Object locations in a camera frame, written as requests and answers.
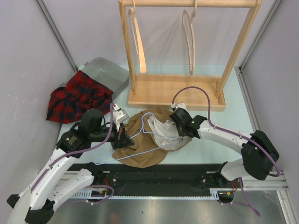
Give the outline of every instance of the white wall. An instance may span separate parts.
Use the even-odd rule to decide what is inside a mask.
[[[283,1],[244,69],[262,130],[280,153],[299,210],[299,1]]]
[[[236,65],[241,64],[274,1],[263,2]],[[45,4],[77,66],[99,56],[118,65],[127,64],[117,0],[45,0]],[[181,22],[183,10],[182,7],[136,8],[148,64],[188,64]],[[198,8],[193,24],[196,64],[227,63],[247,11]]]
[[[51,92],[72,74],[35,2],[0,1],[0,217],[54,148],[59,125],[46,121]]]

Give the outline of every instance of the metal frame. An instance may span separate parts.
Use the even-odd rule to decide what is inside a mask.
[[[38,8],[40,9],[43,17],[45,18],[50,30],[52,31],[52,34],[54,35],[55,39],[58,42],[58,45],[60,46],[61,50],[63,51],[68,63],[70,64],[71,68],[73,69],[74,72],[78,71],[78,68],[69,52],[69,50],[67,49],[65,42],[63,41],[45,3],[43,0],[35,0]]]
[[[252,45],[251,45],[249,51],[247,52],[247,54],[246,54],[246,56],[245,56],[245,58],[244,58],[244,60],[243,60],[243,62],[242,62],[242,64],[241,64],[241,66],[240,66],[240,71],[243,72],[243,70],[244,70],[244,68],[245,68],[245,66],[246,66],[246,64],[247,64],[247,62],[248,62],[248,60],[249,60],[249,58],[251,57],[252,53],[253,53],[254,50],[256,49],[258,43],[260,42],[260,40],[261,40],[263,34],[265,33],[265,31],[266,31],[268,25],[270,24],[270,22],[272,21],[274,15],[276,14],[276,12],[277,12],[279,6],[281,5],[282,1],[283,1],[283,0],[276,0],[276,1],[274,2],[274,4],[273,4],[271,10],[269,11],[269,13],[268,13],[266,19],[264,20],[264,22],[263,22],[263,24],[262,24],[260,30],[258,31],[258,33],[257,33],[257,35],[256,35],[255,40],[253,41],[253,43],[252,43]]]
[[[242,95],[243,95],[243,98],[244,98],[244,101],[245,101],[245,105],[246,105],[246,108],[247,108],[247,112],[248,112],[248,115],[249,115],[251,125],[252,125],[254,131],[255,130],[261,130],[261,127],[259,125],[258,118],[257,118],[257,115],[256,115],[256,111],[255,111],[254,106],[252,104],[252,101],[251,101],[251,98],[250,98],[250,95],[249,95],[249,91],[248,91],[247,85],[245,83],[244,76],[241,73],[240,69],[237,68],[237,67],[235,67],[235,72],[237,74],[237,78],[238,78],[239,85],[240,85],[240,88],[241,88],[241,92],[242,92]]]
[[[57,183],[57,186],[63,184],[67,180],[73,178],[78,171],[67,171],[65,174],[61,177],[60,181]],[[281,172],[280,177],[272,177],[268,176],[266,180],[264,181],[259,181],[251,176],[247,176],[242,178],[243,184],[244,184],[244,189],[246,191],[248,190],[274,190],[277,192],[289,192],[286,180],[285,180],[285,175],[283,172]],[[226,188],[211,188],[210,192],[214,193],[216,191],[223,191]],[[137,197],[137,196],[114,196],[115,198],[121,197],[125,199],[130,199],[130,198],[138,198],[138,199],[153,199],[153,197]],[[199,197],[180,197],[180,199],[198,199],[198,198],[205,198],[206,196],[199,196]],[[154,198],[178,198],[178,197],[154,197]]]
[[[285,221],[287,224],[297,224],[298,223],[298,215],[296,211],[293,209],[294,204],[292,201],[292,197],[290,191],[288,190],[280,190],[277,191],[277,195],[280,201],[281,209],[285,216]]]
[[[94,189],[83,189],[78,193],[74,194],[70,199],[102,199],[103,197],[91,196],[91,191]],[[218,200],[218,192],[216,190],[210,190],[210,196],[199,196],[199,197],[138,197],[138,196],[112,196],[111,199],[134,199],[134,200]]]

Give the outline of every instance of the red plaid shirt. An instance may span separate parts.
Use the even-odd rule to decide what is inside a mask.
[[[66,87],[51,93],[47,120],[68,124],[80,120],[90,108],[110,111],[113,91],[90,78],[82,71],[69,80]]]

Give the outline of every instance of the wire hanger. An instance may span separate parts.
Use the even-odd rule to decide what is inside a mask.
[[[138,23],[137,23],[137,18],[136,18],[135,0],[133,0],[133,4],[134,4],[134,8],[130,8],[128,11],[128,14],[131,18],[133,37],[134,37],[135,47],[136,47],[136,51],[137,51],[137,55],[138,55],[138,59],[139,59],[140,73],[145,73],[146,72],[146,63],[145,63],[142,40],[141,40],[140,31],[139,31],[139,27],[138,27]]]
[[[194,0],[194,11],[191,13],[191,16],[189,12],[184,9],[183,11],[183,16],[182,16],[182,24],[185,32],[185,37],[187,41],[187,47],[188,47],[188,60],[189,60],[189,74],[193,75],[194,72],[194,66],[195,66],[195,38],[194,38],[194,31],[193,31],[193,18],[196,15],[197,12],[197,0]],[[192,55],[191,55],[191,50],[190,50],[190,42],[189,42],[189,37],[187,34],[187,29],[185,25],[185,20],[184,20],[184,15],[187,15],[188,21],[189,21],[189,27],[190,27],[190,32],[191,32],[191,38],[192,38]]]

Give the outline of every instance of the wooden rack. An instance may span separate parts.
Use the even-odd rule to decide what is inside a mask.
[[[164,74],[135,74],[131,51],[126,6],[133,6],[133,0],[118,0],[131,89],[130,107],[147,108],[153,105],[170,107],[173,96],[182,88],[193,85],[203,88],[211,99],[212,111],[224,111],[226,104],[223,88],[250,31],[262,0],[197,0],[197,7],[240,7],[249,8],[233,51],[222,76],[189,76]],[[194,7],[195,0],[135,0],[137,7]],[[176,103],[184,102],[190,110],[207,110],[207,99],[203,93],[189,89],[180,93]]]

